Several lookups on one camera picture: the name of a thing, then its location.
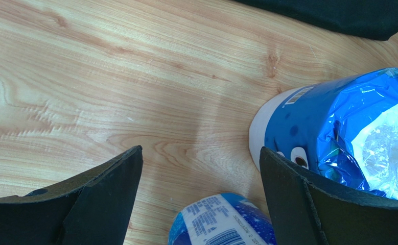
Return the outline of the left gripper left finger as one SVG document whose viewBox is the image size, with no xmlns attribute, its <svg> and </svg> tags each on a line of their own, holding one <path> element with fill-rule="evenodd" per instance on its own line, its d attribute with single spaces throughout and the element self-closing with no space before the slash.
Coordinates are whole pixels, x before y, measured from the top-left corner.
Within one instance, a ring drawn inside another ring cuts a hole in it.
<svg viewBox="0 0 398 245">
<path fill-rule="evenodd" d="M 123 244 L 142 150 L 134 146 L 64 181 L 0 198 L 0 244 Z"/>
</svg>

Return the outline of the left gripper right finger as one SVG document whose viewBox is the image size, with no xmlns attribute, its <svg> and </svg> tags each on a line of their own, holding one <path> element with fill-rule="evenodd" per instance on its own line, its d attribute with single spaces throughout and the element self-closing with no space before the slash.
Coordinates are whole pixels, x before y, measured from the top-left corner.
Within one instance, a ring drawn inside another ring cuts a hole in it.
<svg viewBox="0 0 398 245">
<path fill-rule="evenodd" d="M 344 186 L 265 147 L 260 172 L 278 244 L 398 244 L 398 200 Z"/>
</svg>

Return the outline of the Tempo paper roll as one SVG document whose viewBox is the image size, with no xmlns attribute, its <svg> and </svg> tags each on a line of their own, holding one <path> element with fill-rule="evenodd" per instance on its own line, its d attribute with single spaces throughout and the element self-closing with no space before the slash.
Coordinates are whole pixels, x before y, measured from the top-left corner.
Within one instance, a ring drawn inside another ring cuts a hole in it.
<svg viewBox="0 0 398 245">
<path fill-rule="evenodd" d="M 203 198 L 183 208 L 169 231 L 168 245 L 276 244 L 270 218 L 235 193 Z"/>
</svg>

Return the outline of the blue wrapped paper roll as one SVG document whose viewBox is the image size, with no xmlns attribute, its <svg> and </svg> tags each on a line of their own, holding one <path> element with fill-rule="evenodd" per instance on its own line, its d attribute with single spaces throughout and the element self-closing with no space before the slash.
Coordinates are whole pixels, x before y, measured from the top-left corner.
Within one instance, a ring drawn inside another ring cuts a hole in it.
<svg viewBox="0 0 398 245">
<path fill-rule="evenodd" d="M 398 68 L 282 92 L 249 128 L 261 148 L 347 187 L 398 200 Z"/>
</svg>

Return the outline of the black cloth placemat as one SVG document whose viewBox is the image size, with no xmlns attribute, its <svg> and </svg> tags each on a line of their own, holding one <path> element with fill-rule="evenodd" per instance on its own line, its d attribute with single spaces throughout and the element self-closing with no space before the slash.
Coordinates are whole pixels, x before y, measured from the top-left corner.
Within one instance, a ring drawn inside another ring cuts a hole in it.
<svg viewBox="0 0 398 245">
<path fill-rule="evenodd" d="M 250 0 L 242 3 L 371 40 L 387 41 L 398 32 L 398 1 Z"/>
</svg>

